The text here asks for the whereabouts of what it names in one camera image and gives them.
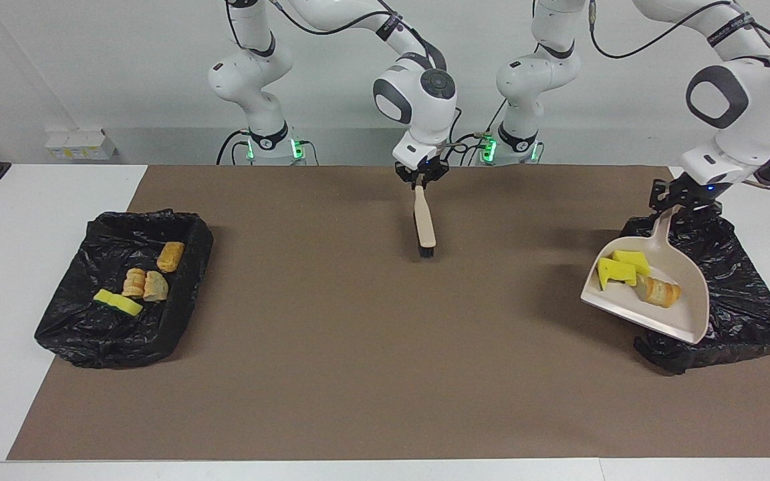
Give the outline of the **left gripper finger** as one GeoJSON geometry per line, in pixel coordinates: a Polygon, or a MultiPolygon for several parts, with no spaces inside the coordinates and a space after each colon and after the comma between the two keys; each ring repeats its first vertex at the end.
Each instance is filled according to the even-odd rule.
{"type": "Polygon", "coordinates": [[[673,207],[671,199],[671,182],[654,180],[650,193],[650,209],[653,213],[663,213],[673,207]]]}
{"type": "Polygon", "coordinates": [[[722,203],[717,200],[710,203],[685,205],[682,207],[682,219],[684,220],[706,220],[719,217],[721,214],[722,203]]]}

